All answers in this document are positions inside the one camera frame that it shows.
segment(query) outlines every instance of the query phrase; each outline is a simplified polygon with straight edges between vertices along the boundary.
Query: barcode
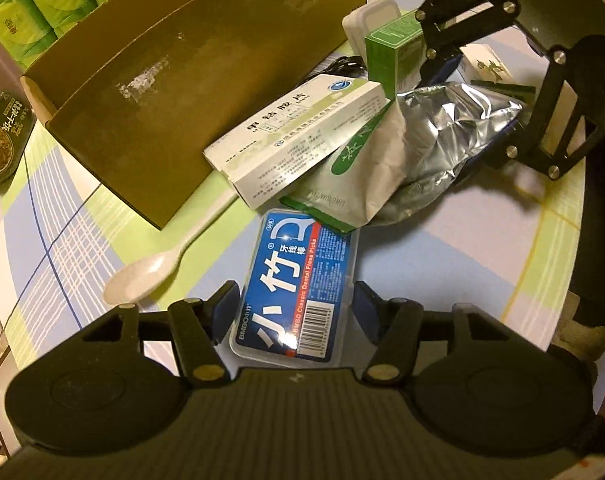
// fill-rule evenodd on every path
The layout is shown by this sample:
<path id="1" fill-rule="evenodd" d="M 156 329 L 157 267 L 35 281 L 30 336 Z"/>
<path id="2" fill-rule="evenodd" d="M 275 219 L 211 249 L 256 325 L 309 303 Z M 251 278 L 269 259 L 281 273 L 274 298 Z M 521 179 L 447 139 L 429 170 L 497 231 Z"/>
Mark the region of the barcode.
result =
<path id="1" fill-rule="evenodd" d="M 333 303 L 307 301 L 298 337 L 297 354 L 323 358 L 327 354 Z"/>

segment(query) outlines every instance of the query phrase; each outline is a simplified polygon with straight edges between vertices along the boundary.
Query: plastic spoon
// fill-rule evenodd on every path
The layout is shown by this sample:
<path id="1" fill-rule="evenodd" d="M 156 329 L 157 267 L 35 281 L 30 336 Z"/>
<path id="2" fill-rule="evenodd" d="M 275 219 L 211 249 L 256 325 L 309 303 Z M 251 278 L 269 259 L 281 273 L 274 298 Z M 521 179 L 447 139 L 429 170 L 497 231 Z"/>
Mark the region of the plastic spoon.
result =
<path id="1" fill-rule="evenodd" d="M 146 298 L 176 270 L 186 248 L 224 213 L 238 197 L 233 189 L 227 189 L 204 213 L 199 222 L 173 249 L 150 254 L 116 272 L 103 290 L 106 304 L 116 306 L 135 303 Z"/>

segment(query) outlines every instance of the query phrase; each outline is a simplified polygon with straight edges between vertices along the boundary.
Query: brown cardboard box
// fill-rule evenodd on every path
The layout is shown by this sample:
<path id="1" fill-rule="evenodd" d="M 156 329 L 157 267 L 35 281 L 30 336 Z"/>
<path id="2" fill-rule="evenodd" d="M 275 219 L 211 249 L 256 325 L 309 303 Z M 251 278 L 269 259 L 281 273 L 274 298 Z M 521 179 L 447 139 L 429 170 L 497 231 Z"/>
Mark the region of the brown cardboard box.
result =
<path id="1" fill-rule="evenodd" d="M 211 171 L 202 150 L 295 87 L 364 3 L 110 0 L 23 85 L 56 139 L 163 227 Z"/>

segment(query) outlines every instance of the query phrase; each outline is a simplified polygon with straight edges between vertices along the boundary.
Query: round table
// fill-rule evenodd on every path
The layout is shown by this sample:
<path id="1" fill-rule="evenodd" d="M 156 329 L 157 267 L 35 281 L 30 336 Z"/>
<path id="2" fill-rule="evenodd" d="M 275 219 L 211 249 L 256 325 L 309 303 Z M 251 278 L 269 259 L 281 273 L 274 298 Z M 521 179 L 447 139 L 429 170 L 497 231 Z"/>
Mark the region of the round table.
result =
<path id="1" fill-rule="evenodd" d="M 410 10 L 423 0 L 396 1 Z M 517 29 L 482 43 L 517 81 L 539 86 L 547 62 Z M 346 51 L 343 46 L 330 59 Z M 409 221 L 364 228 L 356 278 L 383 298 L 404 296 L 429 310 L 475 303 L 546 348 L 575 260 L 584 176 L 583 164 L 558 182 L 516 162 L 502 171 L 484 168 Z M 220 174 L 211 174 L 157 231 L 38 124 L 16 175 L 0 190 L 0 319 L 18 366 L 103 314 L 106 280 L 123 265 L 170 248 L 225 186 Z M 259 224 L 260 216 L 237 200 L 141 309 L 207 298 L 225 280 L 244 283 Z M 352 316 L 347 330 L 342 364 L 359 370 L 373 348 Z M 226 343 L 219 351 L 232 369 L 247 363 Z M 175 370 L 169 344 L 148 343 L 146 354 Z"/>

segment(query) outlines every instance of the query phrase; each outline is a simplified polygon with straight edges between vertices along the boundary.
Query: black ribbed surface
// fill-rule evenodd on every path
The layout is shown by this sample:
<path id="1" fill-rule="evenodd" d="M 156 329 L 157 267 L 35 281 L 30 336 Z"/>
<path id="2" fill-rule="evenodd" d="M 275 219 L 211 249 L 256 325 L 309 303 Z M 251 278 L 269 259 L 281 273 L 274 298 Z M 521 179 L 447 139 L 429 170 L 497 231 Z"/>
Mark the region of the black ribbed surface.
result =
<path id="1" fill-rule="evenodd" d="M 0 480 L 547 480 L 575 460 L 567 450 L 501 460 L 457 449 L 428 433 L 397 391 L 364 386 L 351 370 L 256 369 L 193 394 L 138 447 L 90 458 L 23 449 Z"/>

